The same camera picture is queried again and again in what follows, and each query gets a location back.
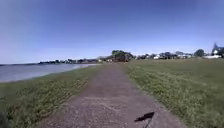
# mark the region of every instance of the green tree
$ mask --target green tree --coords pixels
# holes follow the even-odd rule
[[[203,57],[205,54],[205,51],[203,49],[198,49],[194,55],[197,56],[197,57]]]
[[[122,50],[113,50],[112,51],[113,61],[117,62],[127,62],[130,61],[134,56],[130,52],[124,52]]]
[[[219,50],[218,55],[220,55],[222,58],[224,58],[224,48],[221,48]]]

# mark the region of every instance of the tree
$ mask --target tree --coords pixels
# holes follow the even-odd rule
[[[60,63],[59,60],[55,60],[55,63]]]
[[[149,58],[154,59],[155,56],[156,56],[156,54],[151,54],[151,55],[149,56]]]
[[[219,50],[218,55],[220,55],[222,58],[224,58],[224,48],[221,48]]]
[[[198,49],[194,55],[197,56],[197,57],[203,57],[205,54],[205,51],[203,49]]]
[[[170,52],[165,52],[165,59],[171,59],[172,54]]]
[[[117,62],[128,62],[133,59],[134,56],[130,52],[124,52],[122,50],[113,50],[112,59]]]
[[[175,54],[176,54],[176,55],[184,55],[184,53],[181,52],[181,51],[176,51]]]

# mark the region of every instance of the grassy field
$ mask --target grassy field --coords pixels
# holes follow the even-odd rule
[[[190,128],[224,128],[224,60],[133,61],[125,68]]]
[[[0,112],[12,128],[33,127],[71,95],[79,93],[99,67],[0,84]]]

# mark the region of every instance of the green grass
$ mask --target green grass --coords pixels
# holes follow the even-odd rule
[[[98,68],[93,66],[30,80],[1,83],[0,112],[12,128],[33,127],[71,95],[83,90]]]
[[[188,127],[224,128],[224,60],[133,61],[125,69]]]

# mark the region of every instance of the grass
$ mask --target grass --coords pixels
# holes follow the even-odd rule
[[[0,112],[12,128],[33,127],[71,95],[84,89],[97,69],[98,66],[93,66],[30,80],[1,83]]]
[[[133,61],[125,68],[188,127],[224,128],[224,60]]]

